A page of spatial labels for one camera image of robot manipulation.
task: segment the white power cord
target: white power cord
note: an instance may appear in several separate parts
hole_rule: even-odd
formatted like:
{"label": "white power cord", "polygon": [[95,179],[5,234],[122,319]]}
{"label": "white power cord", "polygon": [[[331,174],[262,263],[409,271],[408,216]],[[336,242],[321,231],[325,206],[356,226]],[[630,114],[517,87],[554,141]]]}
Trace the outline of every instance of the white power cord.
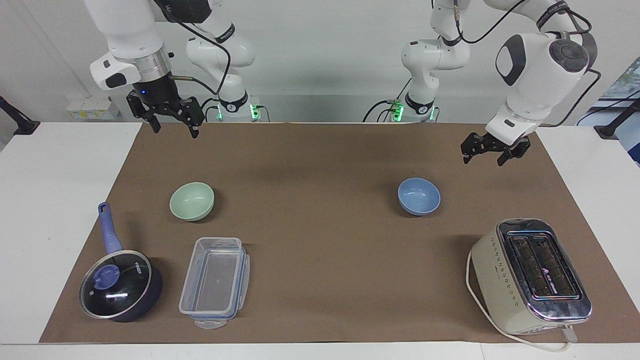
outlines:
{"label": "white power cord", "polygon": [[467,289],[471,293],[471,296],[473,296],[474,300],[476,301],[476,304],[478,304],[478,307],[480,308],[480,310],[482,310],[482,313],[486,316],[486,319],[489,320],[491,325],[493,325],[493,327],[496,330],[498,330],[499,333],[501,333],[502,335],[505,335],[509,339],[521,342],[521,343],[523,343],[525,345],[529,345],[530,347],[538,348],[538,349],[544,350],[544,351],[564,352],[569,348],[569,346],[571,346],[570,342],[566,342],[561,348],[548,348],[548,347],[544,347],[544,346],[536,344],[536,343],[532,343],[532,342],[527,341],[527,340],[520,339],[517,336],[513,336],[513,335],[507,334],[506,332],[502,331],[498,327],[498,325],[496,325],[495,322],[493,322],[493,319],[491,319],[491,317],[489,316],[489,313],[486,312],[486,310],[482,306],[482,303],[480,303],[480,300],[478,300],[478,297],[476,296],[476,293],[474,293],[474,291],[471,289],[471,285],[469,285],[469,268],[470,268],[470,266],[471,266],[471,251],[469,252],[469,256],[467,258]]}

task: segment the white table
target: white table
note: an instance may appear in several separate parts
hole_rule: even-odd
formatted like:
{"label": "white table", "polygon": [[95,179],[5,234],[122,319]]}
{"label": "white table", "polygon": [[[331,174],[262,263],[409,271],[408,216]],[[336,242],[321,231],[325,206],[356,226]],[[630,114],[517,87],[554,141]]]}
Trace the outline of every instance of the white table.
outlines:
{"label": "white table", "polygon": [[[84,360],[107,352],[135,359],[640,356],[640,343],[577,344],[563,354],[519,344],[460,342],[36,345],[96,221],[95,205],[106,199],[139,128],[137,123],[43,123],[35,134],[14,137],[0,152],[0,359]],[[591,128],[540,129],[539,134],[640,309],[640,168],[618,142],[601,140]]]}

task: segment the brown table mat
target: brown table mat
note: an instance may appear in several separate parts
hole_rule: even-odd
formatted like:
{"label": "brown table mat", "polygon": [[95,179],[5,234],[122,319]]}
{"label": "brown table mat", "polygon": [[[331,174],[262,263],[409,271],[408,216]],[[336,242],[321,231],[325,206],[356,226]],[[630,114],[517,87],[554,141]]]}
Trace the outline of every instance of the brown table mat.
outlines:
{"label": "brown table mat", "polygon": [[[482,235],[513,217],[546,220],[571,257],[594,307],[575,327],[580,342],[640,342],[640,315],[539,138],[504,167],[495,153],[464,165],[460,143],[471,131],[483,127],[209,124],[192,140],[181,124],[157,135],[143,126],[108,201],[123,247],[162,271],[163,294],[133,323],[83,314],[81,279],[104,255],[96,225],[40,342],[508,342],[468,294],[465,262]],[[429,216],[398,204],[397,186],[413,176],[441,191]],[[192,181],[216,193],[197,223],[168,207]],[[209,331],[178,311],[203,236],[240,238],[252,262],[244,308]],[[528,339],[563,341],[559,331]]]}

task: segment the clear food storage container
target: clear food storage container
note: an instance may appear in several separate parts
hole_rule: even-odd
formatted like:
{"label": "clear food storage container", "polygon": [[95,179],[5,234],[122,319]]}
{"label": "clear food storage container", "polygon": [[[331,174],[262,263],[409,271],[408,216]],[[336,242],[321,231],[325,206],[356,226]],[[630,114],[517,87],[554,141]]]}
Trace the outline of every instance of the clear food storage container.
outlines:
{"label": "clear food storage container", "polygon": [[242,309],[249,268],[249,255],[240,239],[198,239],[180,296],[180,312],[203,329],[224,326]]}

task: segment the blue handle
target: blue handle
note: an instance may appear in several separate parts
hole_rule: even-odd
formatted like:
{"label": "blue handle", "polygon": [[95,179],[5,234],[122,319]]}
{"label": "blue handle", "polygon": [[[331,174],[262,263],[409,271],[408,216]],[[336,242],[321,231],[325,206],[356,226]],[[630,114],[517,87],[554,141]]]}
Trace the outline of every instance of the blue handle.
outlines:
{"label": "blue handle", "polygon": [[103,202],[98,205],[98,218],[100,219],[100,229],[102,229],[102,239],[107,254],[122,250],[120,240],[113,229],[113,219],[111,218],[111,208],[109,203]]}

